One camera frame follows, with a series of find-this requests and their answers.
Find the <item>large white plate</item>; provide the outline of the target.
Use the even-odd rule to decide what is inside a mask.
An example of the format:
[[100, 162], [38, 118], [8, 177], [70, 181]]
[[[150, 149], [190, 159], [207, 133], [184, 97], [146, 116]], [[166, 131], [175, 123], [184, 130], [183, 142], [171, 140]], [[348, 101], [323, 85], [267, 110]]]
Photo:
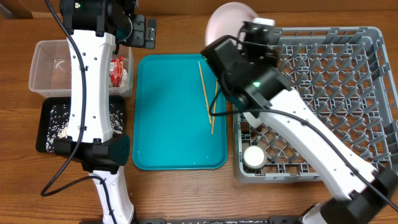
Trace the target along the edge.
[[224, 35], [238, 36], [245, 21], [251, 22], [257, 13], [241, 2], [229, 2], [220, 6], [210, 17], [205, 32], [205, 45]]

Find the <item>red snack wrapper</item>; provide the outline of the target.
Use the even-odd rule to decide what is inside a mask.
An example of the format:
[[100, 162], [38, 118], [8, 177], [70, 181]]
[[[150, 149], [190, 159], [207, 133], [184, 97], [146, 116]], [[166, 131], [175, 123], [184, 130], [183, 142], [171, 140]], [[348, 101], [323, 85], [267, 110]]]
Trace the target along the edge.
[[123, 80], [124, 57], [111, 59], [109, 76], [111, 79], [111, 87], [120, 87]]

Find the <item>small white cup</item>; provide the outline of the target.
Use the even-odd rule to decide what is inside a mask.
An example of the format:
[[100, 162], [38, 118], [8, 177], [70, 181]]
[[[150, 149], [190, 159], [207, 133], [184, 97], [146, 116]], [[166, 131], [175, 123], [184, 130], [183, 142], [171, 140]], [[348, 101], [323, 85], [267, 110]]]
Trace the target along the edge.
[[249, 146], [243, 152], [243, 163], [250, 169], [262, 169], [267, 163], [268, 154], [259, 146]]

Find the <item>white napkin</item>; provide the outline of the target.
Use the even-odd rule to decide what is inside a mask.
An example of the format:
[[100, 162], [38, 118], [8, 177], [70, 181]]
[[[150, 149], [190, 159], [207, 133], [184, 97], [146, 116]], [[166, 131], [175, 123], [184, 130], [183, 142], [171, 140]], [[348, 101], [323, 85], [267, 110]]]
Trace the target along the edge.
[[109, 86], [111, 88], [119, 88], [127, 85], [128, 72], [126, 69], [122, 71], [116, 69], [109, 73]]

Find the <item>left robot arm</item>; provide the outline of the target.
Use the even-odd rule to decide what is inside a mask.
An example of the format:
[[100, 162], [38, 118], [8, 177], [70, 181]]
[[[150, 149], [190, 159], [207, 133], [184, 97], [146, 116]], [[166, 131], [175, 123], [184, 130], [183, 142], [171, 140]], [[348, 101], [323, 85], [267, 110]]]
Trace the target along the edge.
[[153, 49], [156, 21], [135, 13], [137, 2], [61, 1], [53, 14], [70, 49], [71, 102], [67, 135], [55, 153], [79, 162], [94, 182], [103, 223], [134, 223], [124, 167], [127, 134], [114, 133], [109, 112], [111, 59], [120, 46]]

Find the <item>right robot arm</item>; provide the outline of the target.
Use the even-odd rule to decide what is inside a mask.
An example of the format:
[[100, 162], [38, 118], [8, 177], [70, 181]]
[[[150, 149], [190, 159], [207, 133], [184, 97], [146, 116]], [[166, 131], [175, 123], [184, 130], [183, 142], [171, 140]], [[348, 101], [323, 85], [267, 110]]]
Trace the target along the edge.
[[202, 56], [235, 113], [249, 113], [275, 129], [330, 191], [331, 199], [312, 205], [297, 223], [368, 223], [392, 204], [397, 174], [360, 158], [312, 113], [277, 68], [278, 53], [269, 48], [273, 28], [268, 19], [244, 22], [244, 39], [223, 35]]

